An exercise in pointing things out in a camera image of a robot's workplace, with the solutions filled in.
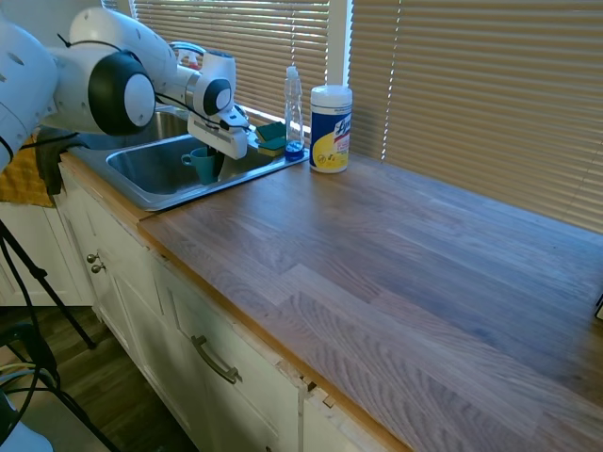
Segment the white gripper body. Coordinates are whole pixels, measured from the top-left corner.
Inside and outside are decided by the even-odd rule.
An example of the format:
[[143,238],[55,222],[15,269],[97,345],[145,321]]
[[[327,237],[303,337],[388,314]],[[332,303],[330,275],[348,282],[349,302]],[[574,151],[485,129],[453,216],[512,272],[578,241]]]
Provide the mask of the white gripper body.
[[249,122],[236,105],[209,119],[190,112],[187,130],[202,143],[232,159],[241,159],[247,154]]

